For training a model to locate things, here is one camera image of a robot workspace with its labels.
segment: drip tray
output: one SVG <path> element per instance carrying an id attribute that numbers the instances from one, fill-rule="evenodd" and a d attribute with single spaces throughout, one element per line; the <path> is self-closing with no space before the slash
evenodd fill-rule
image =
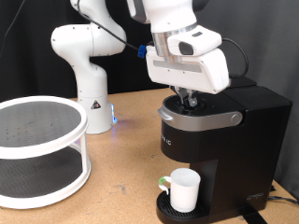
<path id="1" fill-rule="evenodd" d="M 207 212 L 200 203 L 190 213 L 180 213 L 170 205 L 170 195 L 166 191 L 162 192 L 157 199 L 157 216 L 165 224 L 188 223 L 204 224 L 207 223 Z"/>
<path id="2" fill-rule="evenodd" d="M 34 198 L 72 184 L 82 174 L 81 154 L 65 147 L 48 155 L 0 160 L 0 195 Z"/>

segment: round stand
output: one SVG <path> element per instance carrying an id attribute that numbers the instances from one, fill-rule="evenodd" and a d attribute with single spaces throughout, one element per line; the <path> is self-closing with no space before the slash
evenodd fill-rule
<path id="1" fill-rule="evenodd" d="M 91 172 L 87 126 L 84 108 L 70 100 L 35 96 L 0 104 L 0 206 L 46 206 L 80 189 Z"/>

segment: black cable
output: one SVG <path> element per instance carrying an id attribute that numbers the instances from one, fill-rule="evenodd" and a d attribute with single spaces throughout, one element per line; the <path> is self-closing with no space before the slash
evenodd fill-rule
<path id="1" fill-rule="evenodd" d="M 271 196 L 271 197 L 268 198 L 268 201 L 274 201 L 274 200 L 286 200 L 290 203 L 294 203 L 294 204 L 299 205 L 299 202 L 294 200 L 294 199 L 281 198 L 281 197 L 278 197 L 278 196 Z"/>
<path id="2" fill-rule="evenodd" d="M 231 40 L 231 39 L 228 39 L 228 38 L 223 38 L 222 41 L 230 42 L 230 43 L 234 44 L 237 48 L 239 48 L 239 50 L 242 52 L 242 55 L 244 57 L 245 64 L 246 64 L 245 70 L 242 73 L 242 75 L 230 74 L 230 78 L 244 77 L 246 75 L 246 73 L 249 71 L 249 58 L 247 57 L 246 52 L 241 48 L 241 46 L 239 46 L 237 43 L 235 43 L 234 40 Z"/>
<path id="3" fill-rule="evenodd" d="M 109 33 L 110 35 L 114 36 L 115 38 L 117 38 L 118 40 L 120 40 L 120 42 L 122 42 L 123 44 L 125 44 L 126 46 L 130 47 L 131 49 L 135 49 L 137 51 L 139 51 L 139 48 L 133 46 L 133 45 L 130 45 L 129 43 L 125 42 L 124 40 L 122 40 L 120 37 L 114 35 L 111 31 L 109 31 L 107 28 L 105 28 L 104 26 L 102 26 L 101 24 L 99 24 L 98 22 L 96 21 L 93 21 L 92 19 L 90 19 L 89 17 L 85 16 L 82 12 L 81 12 L 81 9 L 80 9 L 80 0 L 77 1 L 77 6 L 78 6 L 78 13 L 80 14 L 81 17 L 83 17 L 85 20 L 87 21 L 90 21 L 94 24 L 96 24 L 97 26 L 101 27 L 103 30 L 105 30 L 107 33 Z"/>
<path id="4" fill-rule="evenodd" d="M 15 23 L 15 20 L 18 18 L 19 14 L 20 14 L 20 12 L 21 12 L 22 6 L 24 5 L 25 2 L 26 2 L 26 0 L 23 0 L 23 1 L 22 1 L 21 5 L 20 5 L 20 7 L 19 7 L 19 10 L 18 10 L 18 12 L 17 12 L 17 14 L 15 15 L 15 18 L 13 19 L 12 23 L 10 24 L 10 26 L 9 26 L 8 29 L 7 29 L 7 32 L 6 32 L 5 36 L 4 36 L 3 45 L 2 45 L 2 48 L 1 48 L 0 58 L 2 57 L 3 50 L 4 50 L 4 46 L 5 46 L 5 44 L 6 44 L 7 34 L 8 34 L 8 32 L 9 32 L 10 28 L 12 27 L 13 23 Z"/>
<path id="5" fill-rule="evenodd" d="M 147 44 L 147 46 L 148 46 L 148 45 L 151 45 L 151 46 L 154 47 L 154 46 L 155 46 L 155 43 L 154 43 L 153 41 L 150 41 L 150 42 Z"/>

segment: blue connector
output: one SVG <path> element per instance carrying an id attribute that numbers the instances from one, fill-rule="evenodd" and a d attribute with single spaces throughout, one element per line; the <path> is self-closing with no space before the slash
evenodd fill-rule
<path id="1" fill-rule="evenodd" d="M 139 51 L 138 51 L 138 57 L 139 58 L 145 58 L 147 55 L 147 47 L 144 45 L 140 45 Z"/>

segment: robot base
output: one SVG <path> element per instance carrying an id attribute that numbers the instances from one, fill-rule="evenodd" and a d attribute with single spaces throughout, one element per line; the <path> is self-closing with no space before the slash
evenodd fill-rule
<path id="1" fill-rule="evenodd" d="M 78 103 L 82 105 L 87 113 L 89 126 L 88 134 L 104 133 L 109 131 L 116 123 L 113 121 L 113 106 L 108 101 L 108 96 L 94 98 L 78 98 Z"/>

